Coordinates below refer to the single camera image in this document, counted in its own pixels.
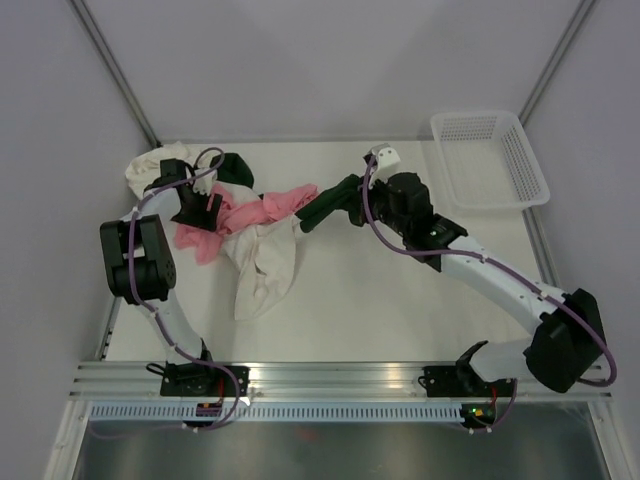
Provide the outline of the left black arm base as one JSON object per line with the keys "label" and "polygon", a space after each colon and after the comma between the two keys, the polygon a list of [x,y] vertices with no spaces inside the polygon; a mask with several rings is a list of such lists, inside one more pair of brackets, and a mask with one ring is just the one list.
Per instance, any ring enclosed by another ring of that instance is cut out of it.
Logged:
{"label": "left black arm base", "polygon": [[167,364],[162,374],[162,397],[235,398],[247,395],[250,368],[225,365],[228,373],[196,364]]}

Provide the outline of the pink t-shirt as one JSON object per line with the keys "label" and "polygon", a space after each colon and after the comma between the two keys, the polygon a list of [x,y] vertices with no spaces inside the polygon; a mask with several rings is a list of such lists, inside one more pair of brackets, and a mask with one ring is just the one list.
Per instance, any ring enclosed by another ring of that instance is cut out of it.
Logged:
{"label": "pink t-shirt", "polygon": [[248,232],[250,227],[271,225],[292,217],[319,195],[318,187],[314,184],[259,196],[249,187],[222,181],[214,182],[212,192],[222,197],[216,229],[210,232],[177,224],[173,238],[177,249],[194,250],[198,265],[211,263],[232,235]]}

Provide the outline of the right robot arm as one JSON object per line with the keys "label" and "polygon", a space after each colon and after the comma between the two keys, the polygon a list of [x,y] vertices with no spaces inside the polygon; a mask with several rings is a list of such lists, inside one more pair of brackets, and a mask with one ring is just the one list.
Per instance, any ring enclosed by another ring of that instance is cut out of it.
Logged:
{"label": "right robot arm", "polygon": [[396,233],[402,240],[397,253],[469,286],[527,332],[524,340],[482,340],[469,347],[456,362],[463,392],[478,395],[495,381],[534,379],[565,393],[589,382],[585,373],[599,357],[612,357],[591,293],[581,288],[567,293],[530,280],[494,258],[462,226],[435,213],[417,174],[402,172],[386,181],[364,176],[356,190],[361,220]]}

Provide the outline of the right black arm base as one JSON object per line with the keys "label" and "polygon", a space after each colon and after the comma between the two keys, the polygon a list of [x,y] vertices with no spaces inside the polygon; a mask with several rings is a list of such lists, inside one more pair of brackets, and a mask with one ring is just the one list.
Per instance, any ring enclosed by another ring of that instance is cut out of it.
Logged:
{"label": "right black arm base", "polygon": [[453,365],[425,366],[418,379],[428,398],[507,398],[514,392],[513,380],[485,382],[477,375],[460,374]]}

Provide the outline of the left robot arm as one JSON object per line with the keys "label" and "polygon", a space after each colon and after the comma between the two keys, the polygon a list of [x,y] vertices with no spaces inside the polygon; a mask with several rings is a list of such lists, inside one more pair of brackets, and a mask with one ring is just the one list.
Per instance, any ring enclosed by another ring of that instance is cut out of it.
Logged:
{"label": "left robot arm", "polygon": [[183,383],[198,396],[216,389],[218,372],[177,299],[177,269],[164,224],[174,221],[206,232],[216,230],[222,197],[194,189],[195,182],[209,173],[198,174],[182,160],[162,160],[159,177],[144,188],[130,213],[103,223],[99,230],[111,293],[147,318],[162,342],[167,363],[192,363]]}

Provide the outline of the white and green t-shirt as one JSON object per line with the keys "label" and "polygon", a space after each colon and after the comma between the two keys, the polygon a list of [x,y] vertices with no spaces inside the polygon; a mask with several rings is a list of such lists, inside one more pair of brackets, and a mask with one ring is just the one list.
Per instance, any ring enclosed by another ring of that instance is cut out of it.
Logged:
{"label": "white and green t-shirt", "polygon": [[[217,169],[217,181],[244,185],[254,191],[253,172],[239,154],[216,155],[209,161],[209,165],[214,166],[216,163],[221,164]],[[364,179],[351,174],[332,188],[323,191],[318,189],[319,195],[314,200],[287,219],[294,220],[302,232],[309,233],[333,212],[347,213],[347,202],[355,196],[357,189],[363,186]]]}

